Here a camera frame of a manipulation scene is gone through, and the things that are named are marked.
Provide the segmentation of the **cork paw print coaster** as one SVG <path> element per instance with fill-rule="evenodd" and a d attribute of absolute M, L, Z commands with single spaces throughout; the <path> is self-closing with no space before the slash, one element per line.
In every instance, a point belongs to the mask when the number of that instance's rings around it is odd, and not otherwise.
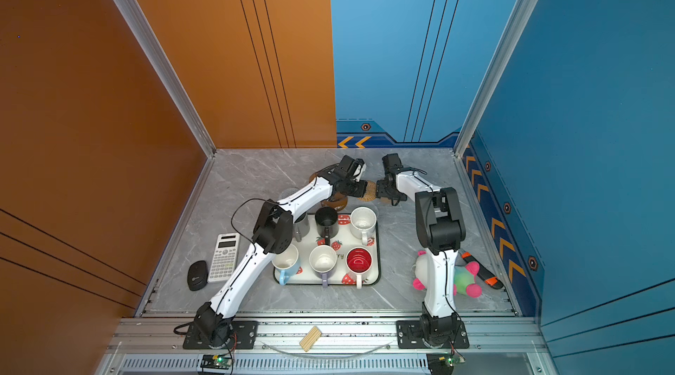
<path fill-rule="evenodd" d="M 364 191 L 363 196 L 361 197 L 361 200 L 363 202 L 372 202 L 376 199 L 376 183 L 372 181 L 367 181 L 366 188 Z"/>

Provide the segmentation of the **dark brown wooden round coaster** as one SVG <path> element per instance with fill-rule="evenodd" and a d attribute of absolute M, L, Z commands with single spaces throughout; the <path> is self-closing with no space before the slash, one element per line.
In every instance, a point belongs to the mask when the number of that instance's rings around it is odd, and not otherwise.
<path fill-rule="evenodd" d="M 338 212 L 344 210 L 347 205 L 348 197 L 340 192 L 333 194 L 322 202 L 322 206 L 333 208 Z"/>

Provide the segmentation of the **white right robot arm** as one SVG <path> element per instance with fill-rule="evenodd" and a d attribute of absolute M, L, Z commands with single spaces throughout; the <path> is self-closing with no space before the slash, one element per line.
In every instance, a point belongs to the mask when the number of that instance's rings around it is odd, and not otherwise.
<path fill-rule="evenodd" d="M 399 155 L 382 159 L 384 178 L 376 183 L 376 197 L 393 206 L 415 202 L 416 233 L 424 252 L 425 287 L 420 316 L 422 338 L 432 348 L 467 349 L 468 333 L 455 306 L 455 261 L 466 227 L 457 191 L 424 178 L 425 171 L 406 167 Z"/>

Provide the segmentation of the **black mug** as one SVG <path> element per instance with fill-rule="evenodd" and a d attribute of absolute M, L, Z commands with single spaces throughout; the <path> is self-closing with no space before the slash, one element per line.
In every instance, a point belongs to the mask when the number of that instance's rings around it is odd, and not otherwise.
<path fill-rule="evenodd" d="M 315 222 L 318 235 L 324 240 L 327 246 L 332 245 L 332 239 L 339 232 L 339 214 L 330 207 L 321 207 L 316 211 Z"/>

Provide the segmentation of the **grey metal mug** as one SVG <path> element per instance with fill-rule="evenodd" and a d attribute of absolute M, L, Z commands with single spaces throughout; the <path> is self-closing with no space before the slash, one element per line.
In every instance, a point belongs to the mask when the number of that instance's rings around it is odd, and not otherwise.
<path fill-rule="evenodd" d="M 307 213 L 303 213 L 294 223 L 294 239 L 298 243 L 309 234 L 310 225 Z"/>

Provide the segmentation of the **red inside white mug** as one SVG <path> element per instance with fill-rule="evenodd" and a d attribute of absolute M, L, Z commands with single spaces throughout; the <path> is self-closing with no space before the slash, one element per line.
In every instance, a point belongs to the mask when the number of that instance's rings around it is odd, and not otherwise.
<path fill-rule="evenodd" d="M 372 270 L 373 262 L 373 256 L 366 248 L 352 248 L 346 254 L 347 272 L 343 276 L 343 283 L 355 285 L 357 289 L 361 289 L 367 275 Z"/>

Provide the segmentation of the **white strawberry pattern tray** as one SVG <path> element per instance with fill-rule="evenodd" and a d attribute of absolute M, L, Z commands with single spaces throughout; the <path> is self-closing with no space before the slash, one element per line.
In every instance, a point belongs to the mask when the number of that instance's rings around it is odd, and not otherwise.
<path fill-rule="evenodd" d="M 374 227 L 367 241 L 352 234 L 351 215 L 341 213 L 337 220 L 339 232 L 325 243 L 325 237 L 317 228 L 315 215 L 304 219 L 308 229 L 302 239 L 292 241 L 291 259 L 295 261 L 294 275 L 272 268 L 272 276 L 280 285 L 321 285 L 365 287 L 375 285 L 381 278 L 379 227 Z M 366 259 L 369 268 L 366 271 L 353 269 L 353 259 L 349 253 L 357 248 L 367 250 Z"/>

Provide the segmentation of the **black orange utility knife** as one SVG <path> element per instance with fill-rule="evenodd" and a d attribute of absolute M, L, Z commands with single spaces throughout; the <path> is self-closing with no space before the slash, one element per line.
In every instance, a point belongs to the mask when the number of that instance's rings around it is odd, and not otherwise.
<path fill-rule="evenodd" d="M 462 250 L 460 252 L 462 260 L 466 264 L 471 264 L 474 270 L 477 270 L 476 276 L 480 278 L 486 285 L 494 290 L 500 290 L 504 288 L 504 284 L 497 276 L 492 273 L 488 268 L 483 266 L 471 253 Z"/>

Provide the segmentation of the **small wooden block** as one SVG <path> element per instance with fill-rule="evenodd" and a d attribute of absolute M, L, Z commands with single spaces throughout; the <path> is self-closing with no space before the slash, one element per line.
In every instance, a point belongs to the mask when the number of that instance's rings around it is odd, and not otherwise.
<path fill-rule="evenodd" d="M 319 327 L 312 327 L 309 332 L 302 338 L 299 345 L 304 352 L 309 352 L 316 342 L 322 337 L 323 333 Z"/>

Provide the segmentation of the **black computer mouse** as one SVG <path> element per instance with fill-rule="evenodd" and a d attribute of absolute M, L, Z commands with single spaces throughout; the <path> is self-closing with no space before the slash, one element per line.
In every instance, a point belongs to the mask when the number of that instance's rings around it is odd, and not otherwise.
<path fill-rule="evenodd" d="M 186 283 L 191 292 L 203 289 L 208 282 L 208 265 L 205 260 L 192 263 L 188 268 Z"/>

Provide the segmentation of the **circuit board right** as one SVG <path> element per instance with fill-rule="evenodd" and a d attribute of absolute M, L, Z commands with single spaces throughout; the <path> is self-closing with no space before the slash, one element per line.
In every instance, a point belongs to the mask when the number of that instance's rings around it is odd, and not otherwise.
<path fill-rule="evenodd" d="M 453 375 L 455 368 L 466 362 L 461 354 L 427 354 L 426 360 L 430 375 Z"/>

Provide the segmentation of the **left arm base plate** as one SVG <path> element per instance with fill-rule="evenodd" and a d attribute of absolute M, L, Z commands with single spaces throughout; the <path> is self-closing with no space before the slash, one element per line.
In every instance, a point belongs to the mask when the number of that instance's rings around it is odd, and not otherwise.
<path fill-rule="evenodd" d="M 187 326 L 182 348 L 184 350 L 252 350 L 254 348 L 258 334 L 258 322 L 234 321 L 230 324 L 230 327 L 230 337 L 227 341 L 222 345 L 212 346 L 208 337 L 202 334 L 191 322 Z"/>

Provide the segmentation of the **aluminium front rail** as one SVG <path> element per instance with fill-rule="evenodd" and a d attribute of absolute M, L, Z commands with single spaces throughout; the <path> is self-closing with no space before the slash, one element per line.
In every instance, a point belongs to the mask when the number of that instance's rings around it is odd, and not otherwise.
<path fill-rule="evenodd" d="M 244 313 L 236 319 L 258 322 L 258 334 L 250 352 L 298 354 L 361 354 L 400 351 L 397 345 L 397 321 L 416 321 L 414 313 Z M 470 353 L 536 353 L 548 351 L 543 335 L 532 318 L 504 313 L 464 313 Z M 190 318 L 123 319 L 104 348 L 105 354 L 177 354 L 184 336 L 174 332 Z M 309 352 L 299 343 L 312 327 L 322 337 Z"/>

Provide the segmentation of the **aluminium corner post right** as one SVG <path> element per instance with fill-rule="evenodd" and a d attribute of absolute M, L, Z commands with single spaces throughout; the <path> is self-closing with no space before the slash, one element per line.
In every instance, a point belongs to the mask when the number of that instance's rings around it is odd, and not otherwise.
<path fill-rule="evenodd" d="M 539 0 L 516 0 L 453 147 L 456 158 L 462 158 L 469 146 L 538 2 Z"/>

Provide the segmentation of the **aluminium corner post left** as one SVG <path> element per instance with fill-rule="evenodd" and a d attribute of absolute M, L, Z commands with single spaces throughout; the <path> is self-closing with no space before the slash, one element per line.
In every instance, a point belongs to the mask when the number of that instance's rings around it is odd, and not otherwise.
<path fill-rule="evenodd" d="M 183 83 L 181 83 L 165 50 L 161 46 L 158 37 L 156 37 L 139 2 L 137 0 L 113 1 L 203 153 L 207 158 L 213 158 L 216 154 L 216 145 L 188 96 Z"/>

